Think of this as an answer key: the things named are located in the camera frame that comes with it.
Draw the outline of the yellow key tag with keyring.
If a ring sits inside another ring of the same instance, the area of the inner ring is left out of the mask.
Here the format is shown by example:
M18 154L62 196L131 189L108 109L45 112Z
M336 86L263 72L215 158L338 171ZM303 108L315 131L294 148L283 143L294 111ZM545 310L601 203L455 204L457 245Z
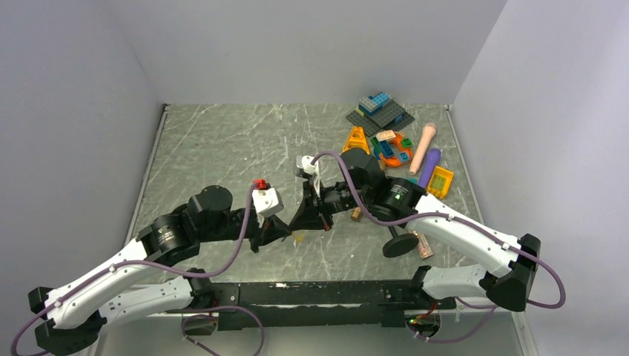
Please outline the yellow key tag with keyring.
M304 231L293 231L292 232L292 238L293 238L294 244L301 243L304 240L304 238L305 238L305 232Z

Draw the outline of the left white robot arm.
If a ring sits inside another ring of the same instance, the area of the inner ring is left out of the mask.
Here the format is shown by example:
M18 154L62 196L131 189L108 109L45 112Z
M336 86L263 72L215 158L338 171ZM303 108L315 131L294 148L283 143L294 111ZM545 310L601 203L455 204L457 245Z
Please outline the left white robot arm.
M280 194L266 181L249 188L243 208L231 192L210 185L169 214L157 217L119 252L73 282L38 287L29 295L36 343L43 355L72 355L109 329L171 309L196 312L214 305L211 278L228 271L244 243L252 251L290 235L278 217ZM232 241L234 251L213 270L178 268L204 243Z

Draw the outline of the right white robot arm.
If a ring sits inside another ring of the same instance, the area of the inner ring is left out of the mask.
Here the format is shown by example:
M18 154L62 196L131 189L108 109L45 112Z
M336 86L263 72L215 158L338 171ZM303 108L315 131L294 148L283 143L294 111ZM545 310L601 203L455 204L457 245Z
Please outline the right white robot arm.
M471 258L474 265L418 268L409 288L418 308L450 297L486 297L503 309L522 312L529 305L541 242L531 234L517 238L492 230L448 207L416 183L389 177L376 159L359 148L333 153L343 181L325 187L317 161L298 156L304 178L303 199L289 227L292 231L329 231L334 214L359 207L391 232L383 246L387 258L415 249L428 234Z

